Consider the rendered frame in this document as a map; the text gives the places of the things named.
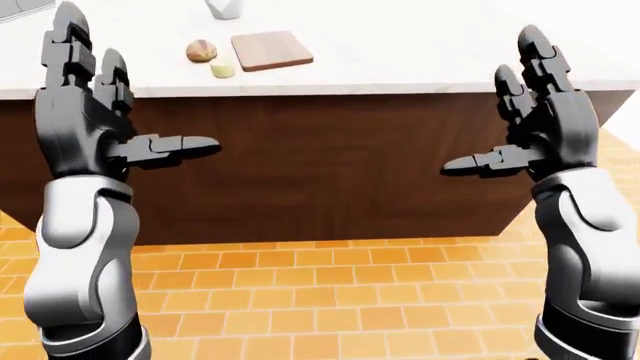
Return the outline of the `grey sink edge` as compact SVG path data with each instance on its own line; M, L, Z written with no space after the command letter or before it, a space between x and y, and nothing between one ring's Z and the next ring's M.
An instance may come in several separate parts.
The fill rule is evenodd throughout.
M53 8L56 0L0 0L0 23Z

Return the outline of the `wooden cutting board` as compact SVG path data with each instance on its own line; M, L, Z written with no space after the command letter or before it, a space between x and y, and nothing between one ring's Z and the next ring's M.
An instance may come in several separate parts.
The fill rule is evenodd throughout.
M245 72L306 65L314 61L310 51L290 31L235 35L231 37L231 44Z

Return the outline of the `white faceted vase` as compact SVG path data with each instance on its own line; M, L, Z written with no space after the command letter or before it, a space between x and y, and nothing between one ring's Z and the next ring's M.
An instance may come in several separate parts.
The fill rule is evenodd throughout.
M244 0L205 0L217 20L235 20L242 16Z

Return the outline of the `brown wooden kitchen island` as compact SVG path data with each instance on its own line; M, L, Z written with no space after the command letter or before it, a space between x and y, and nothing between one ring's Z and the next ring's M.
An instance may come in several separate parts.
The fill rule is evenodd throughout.
M132 170L138 245L495 236L525 174L449 177L505 142L491 93L140 98L141 134L199 135L217 155Z

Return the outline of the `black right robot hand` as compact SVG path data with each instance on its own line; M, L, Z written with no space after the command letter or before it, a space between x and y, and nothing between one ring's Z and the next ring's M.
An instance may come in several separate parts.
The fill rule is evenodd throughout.
M598 117L588 94L571 84L563 53L533 25L520 32L518 50L520 77L508 65L494 73L497 110L508 124L506 145L448 161L441 175L495 178L526 171L539 181L595 166Z

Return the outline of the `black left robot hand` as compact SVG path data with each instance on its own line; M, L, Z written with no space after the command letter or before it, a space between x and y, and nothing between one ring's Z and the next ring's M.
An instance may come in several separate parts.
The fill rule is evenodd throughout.
M43 38L45 86L35 95L38 143L52 176L106 176L176 167L220 152L211 137L140 135L128 115L135 96L126 62L114 49L92 53L87 19L72 2L59 5Z

